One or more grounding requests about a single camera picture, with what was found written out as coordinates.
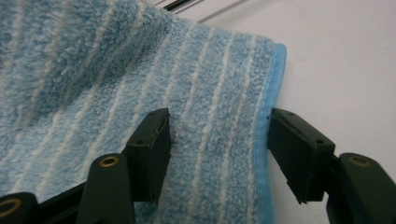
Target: white surface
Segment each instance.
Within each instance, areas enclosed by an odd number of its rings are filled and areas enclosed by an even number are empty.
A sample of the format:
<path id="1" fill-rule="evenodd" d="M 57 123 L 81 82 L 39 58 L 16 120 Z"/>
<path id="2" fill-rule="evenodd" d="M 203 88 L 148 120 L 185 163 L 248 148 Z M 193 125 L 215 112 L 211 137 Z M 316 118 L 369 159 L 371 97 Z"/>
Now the white surface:
<path id="1" fill-rule="evenodd" d="M 235 2 L 205 0 L 179 16 L 199 21 Z M 396 180 L 396 1 L 249 0 L 205 23 L 284 43 L 277 107 L 332 139 L 336 155 L 371 157 Z M 299 205 L 272 156 L 270 168 L 276 223 L 328 223 L 325 202 Z"/>

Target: towel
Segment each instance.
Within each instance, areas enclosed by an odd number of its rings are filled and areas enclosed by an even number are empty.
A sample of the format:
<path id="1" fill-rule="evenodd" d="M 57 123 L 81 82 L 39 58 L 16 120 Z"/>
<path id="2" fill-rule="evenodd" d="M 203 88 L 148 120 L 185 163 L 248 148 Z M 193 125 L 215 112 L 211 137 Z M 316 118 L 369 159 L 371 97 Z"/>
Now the towel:
<path id="1" fill-rule="evenodd" d="M 286 49 L 145 1 L 0 1 L 0 196 L 47 200 L 168 107 L 172 158 L 137 223 L 273 223 L 267 130 Z"/>

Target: towel edge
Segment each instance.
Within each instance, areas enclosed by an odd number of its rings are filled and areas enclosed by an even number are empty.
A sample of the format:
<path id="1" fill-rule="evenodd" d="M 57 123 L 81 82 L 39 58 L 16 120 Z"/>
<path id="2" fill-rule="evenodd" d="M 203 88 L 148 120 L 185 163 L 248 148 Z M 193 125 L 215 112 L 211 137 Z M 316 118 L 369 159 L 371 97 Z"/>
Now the towel edge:
<path id="1" fill-rule="evenodd" d="M 253 162 L 258 194 L 258 213 L 259 220 L 265 224 L 275 223 L 275 214 L 270 182 L 261 178 L 261 176 L 269 176 L 267 138 L 264 136 L 268 134 L 268 116 L 271 114 L 271 109 L 276 106 L 277 96 L 280 92 L 285 72 L 286 55 L 285 45 L 274 44 L 274 58 L 264 89 L 265 97 L 260 102 L 260 112 L 256 120 L 254 135 Z"/>

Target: brass screw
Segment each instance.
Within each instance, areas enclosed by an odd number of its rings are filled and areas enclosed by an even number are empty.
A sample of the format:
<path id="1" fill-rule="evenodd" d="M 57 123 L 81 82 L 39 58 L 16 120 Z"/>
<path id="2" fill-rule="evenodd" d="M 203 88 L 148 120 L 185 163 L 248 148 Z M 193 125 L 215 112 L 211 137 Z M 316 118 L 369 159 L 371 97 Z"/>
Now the brass screw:
<path id="1" fill-rule="evenodd" d="M 368 161 L 367 159 L 360 157 L 360 156 L 350 156 L 348 158 L 348 160 L 352 163 L 354 163 L 355 165 L 359 165 L 359 166 L 363 166 L 363 167 L 367 167 L 367 166 L 371 166 L 372 164 L 370 163 L 370 161 Z"/>
<path id="2" fill-rule="evenodd" d="M 117 162 L 119 162 L 119 158 L 114 157 L 114 156 L 108 156 L 103 158 L 100 162 L 99 165 L 102 167 L 109 167 L 109 166 L 113 166 L 115 164 L 117 164 Z"/>
<path id="3" fill-rule="evenodd" d="M 8 204 L 12 204 L 11 207 L 8 208 L 8 210 L 6 210 L 4 212 L 0 212 L 0 217 L 6 217 L 9 214 L 15 212 L 21 206 L 22 201 L 21 201 L 21 199 L 18 199 L 18 198 L 11 198 L 11 199 L 1 202 L 0 208 L 2 206 L 8 205 Z"/>

